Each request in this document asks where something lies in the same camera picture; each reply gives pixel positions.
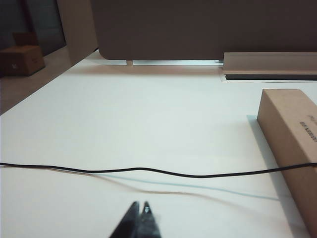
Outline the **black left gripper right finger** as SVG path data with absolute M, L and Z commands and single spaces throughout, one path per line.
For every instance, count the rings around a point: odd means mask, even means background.
M 161 237 L 159 227 L 153 216 L 151 207 L 147 201 L 144 203 L 143 211 L 139 217 L 138 237 L 139 238 L 160 238 Z

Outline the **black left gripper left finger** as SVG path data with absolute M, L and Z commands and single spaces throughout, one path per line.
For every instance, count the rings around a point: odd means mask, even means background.
M 129 207 L 118 223 L 110 238 L 134 238 L 139 220 L 139 202 L 135 201 Z

